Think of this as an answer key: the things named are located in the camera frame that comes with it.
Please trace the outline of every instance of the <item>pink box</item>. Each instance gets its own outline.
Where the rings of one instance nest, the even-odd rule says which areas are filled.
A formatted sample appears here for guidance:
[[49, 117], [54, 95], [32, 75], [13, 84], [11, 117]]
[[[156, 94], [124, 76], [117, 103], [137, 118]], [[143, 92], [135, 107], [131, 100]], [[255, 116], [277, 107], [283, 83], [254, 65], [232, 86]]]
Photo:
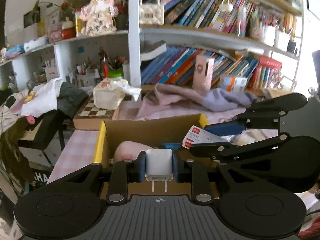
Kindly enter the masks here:
[[212, 82], [214, 58], [198, 55], [196, 57], [196, 68], [193, 74], [193, 90], [209, 91]]

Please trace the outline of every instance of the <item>blue sticker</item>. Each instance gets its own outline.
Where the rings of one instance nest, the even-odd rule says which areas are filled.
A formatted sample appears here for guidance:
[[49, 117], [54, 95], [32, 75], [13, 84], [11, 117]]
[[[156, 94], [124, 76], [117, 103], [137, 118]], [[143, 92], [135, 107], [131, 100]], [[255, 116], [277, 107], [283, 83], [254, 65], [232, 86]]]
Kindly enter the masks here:
[[80, 54], [80, 53], [84, 53], [84, 47], [78, 47], [78, 53]]

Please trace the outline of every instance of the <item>round black pad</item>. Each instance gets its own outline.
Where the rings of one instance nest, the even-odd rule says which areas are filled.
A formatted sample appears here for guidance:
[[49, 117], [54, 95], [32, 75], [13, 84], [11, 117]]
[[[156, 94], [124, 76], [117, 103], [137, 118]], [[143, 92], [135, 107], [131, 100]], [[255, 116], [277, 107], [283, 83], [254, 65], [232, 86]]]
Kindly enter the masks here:
[[31, 192], [14, 208], [23, 234], [37, 239], [65, 239], [92, 226], [102, 211], [93, 193]]
[[253, 196], [245, 205], [252, 213], [260, 216], [274, 216], [283, 209], [281, 200], [269, 195]]
[[42, 200], [37, 205], [38, 211], [49, 217], [57, 217], [67, 214], [73, 209], [74, 202], [66, 196], [49, 196]]
[[293, 193], [227, 193], [218, 211], [230, 228], [253, 238], [282, 238], [301, 227], [306, 207]]

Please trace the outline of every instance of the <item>chessboard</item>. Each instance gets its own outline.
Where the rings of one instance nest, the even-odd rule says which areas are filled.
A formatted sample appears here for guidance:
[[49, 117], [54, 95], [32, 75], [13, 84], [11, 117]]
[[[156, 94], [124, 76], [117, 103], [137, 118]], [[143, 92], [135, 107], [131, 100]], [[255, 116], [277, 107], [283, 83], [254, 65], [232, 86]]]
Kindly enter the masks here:
[[119, 108], [101, 109], [94, 105], [91, 95], [76, 113], [73, 122], [77, 130], [99, 130], [101, 121], [117, 120]]

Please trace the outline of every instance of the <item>white handbag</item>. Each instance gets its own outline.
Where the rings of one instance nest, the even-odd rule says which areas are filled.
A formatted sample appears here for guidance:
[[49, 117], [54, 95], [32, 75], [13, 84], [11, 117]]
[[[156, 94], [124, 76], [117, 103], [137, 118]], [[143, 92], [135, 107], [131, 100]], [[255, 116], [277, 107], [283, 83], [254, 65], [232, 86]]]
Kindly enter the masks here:
[[140, 24], [164, 24], [164, 5], [156, 1], [157, 4], [142, 4], [140, 0]]

